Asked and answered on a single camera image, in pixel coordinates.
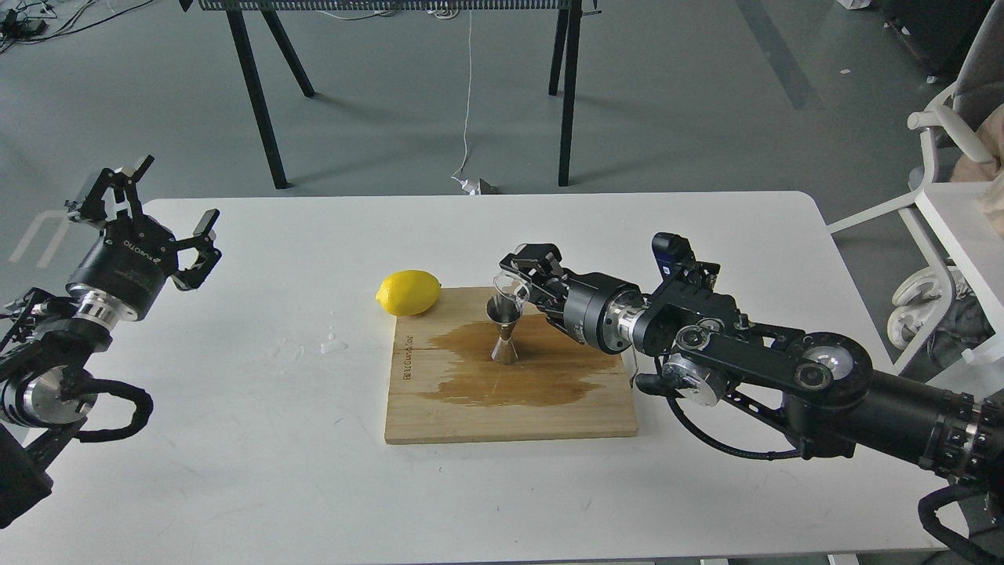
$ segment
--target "spilled liquid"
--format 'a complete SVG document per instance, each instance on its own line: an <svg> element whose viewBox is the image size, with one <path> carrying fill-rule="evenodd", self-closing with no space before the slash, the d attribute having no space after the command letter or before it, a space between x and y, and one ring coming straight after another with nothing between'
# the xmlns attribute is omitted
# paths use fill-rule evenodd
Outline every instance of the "spilled liquid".
<svg viewBox="0 0 1004 565"><path fill-rule="evenodd" d="M268 358L280 363L295 363L303 358L303 344L282 338L268 350Z"/></svg>
<svg viewBox="0 0 1004 565"><path fill-rule="evenodd" d="M437 349L456 353L438 390L422 396L467 406L557 406L585 398L601 385L591 375L620 371L620 357L580 345L547 324L544 316L524 316L513 332L519 360L492 361L498 328L472 322L430 340Z"/></svg>
<svg viewBox="0 0 1004 565"><path fill-rule="evenodd" d="M348 344L339 340L338 336L334 332L329 332L327 334L327 340L321 342L319 348L322 354L344 351L346 349L348 349Z"/></svg>

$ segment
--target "yellow lemon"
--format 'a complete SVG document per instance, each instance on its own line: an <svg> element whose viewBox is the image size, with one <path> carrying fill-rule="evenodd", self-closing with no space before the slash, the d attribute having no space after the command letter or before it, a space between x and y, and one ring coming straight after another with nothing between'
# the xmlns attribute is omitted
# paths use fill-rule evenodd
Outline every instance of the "yellow lemon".
<svg viewBox="0 0 1004 565"><path fill-rule="evenodd" d="M376 302L394 316L415 316L439 299L440 282L424 270L399 270L381 282Z"/></svg>

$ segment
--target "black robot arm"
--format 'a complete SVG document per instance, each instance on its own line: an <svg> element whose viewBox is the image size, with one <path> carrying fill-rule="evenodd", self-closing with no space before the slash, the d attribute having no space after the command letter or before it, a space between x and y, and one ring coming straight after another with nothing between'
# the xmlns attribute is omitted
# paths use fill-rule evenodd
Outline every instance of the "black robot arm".
<svg viewBox="0 0 1004 565"><path fill-rule="evenodd" d="M154 401L145 390L95 379L84 364L108 348L119 321L146 317L169 277L182 291L197 289L220 259L212 231L219 211L208 210L193 236L181 240L143 212L136 183L151 163L148 156L136 170L103 169L77 199L66 201L70 220L100 232L66 282L69 296L31 289L0 315L13 321L0 341L0 420L47 429L22 448L0 426L0 528L49 495L45 470L70 440L113 442L147 426ZM109 191L110 218L104 202ZM198 257L179 268L178 252L190 248ZM101 394L133 402L132 420L117 430L82 431Z"/></svg>
<svg viewBox="0 0 1004 565"><path fill-rule="evenodd" d="M662 284L643 295L603 273L579 275L560 265L553 244L525 244L499 265L522 282L522 294L548 322L605 353L634 346L656 359L639 390L665 396L681 422L733 456L776 460L849 458L857 445L930 470L952 487L921 501L925 529L974 563L1001 563L948 530L935 511L985 495L998 513L1004 493L1004 412L989 402L899 378L871 366L846 336L751 322L728 295L714 293L719 265L697 261L686 238L658 233L653 252ZM781 391L779 407L743 394L743 384ZM725 401L785 436L786 453L750 453L714 440L691 422L678 399Z"/></svg>

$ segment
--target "metal jigger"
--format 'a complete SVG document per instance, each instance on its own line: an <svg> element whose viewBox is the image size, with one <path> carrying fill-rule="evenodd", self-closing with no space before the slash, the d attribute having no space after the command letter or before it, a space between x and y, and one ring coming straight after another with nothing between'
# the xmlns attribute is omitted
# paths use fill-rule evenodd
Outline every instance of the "metal jigger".
<svg viewBox="0 0 1004 565"><path fill-rule="evenodd" d="M512 365L519 357L512 345L512 331L523 315L522 304L505 295L495 295L488 299L488 319L499 327L499 339L492 349L492 361L503 365Z"/></svg>

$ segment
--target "white table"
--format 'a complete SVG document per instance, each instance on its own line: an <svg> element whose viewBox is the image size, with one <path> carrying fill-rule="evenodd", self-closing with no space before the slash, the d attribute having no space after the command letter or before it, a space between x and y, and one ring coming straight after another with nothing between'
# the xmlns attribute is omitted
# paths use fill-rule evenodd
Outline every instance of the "white table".
<svg viewBox="0 0 1004 565"><path fill-rule="evenodd" d="M700 444L636 396L634 439L392 447L383 441L395 270L486 286L518 243L655 289L650 241L690 238L753 321L828 330L889 358L822 218L799 193L163 200L180 236L221 210L224 256L121 324L96 376L145 387L150 427L71 445L55 492L0 533L4 563L384 564L777 555L938 547L917 501L944 483L859 449L758 463ZM329 336L348 347L322 354ZM747 449L787 448L728 406L689 413ZM102 399L92 427L131 406ZM949 517L959 528L961 517Z"/></svg>
<svg viewBox="0 0 1004 565"><path fill-rule="evenodd" d="M917 195L917 208L966 276L997 334L964 355L972 364L1004 357L1004 238L980 211L976 199L991 183L931 184Z"/></svg>

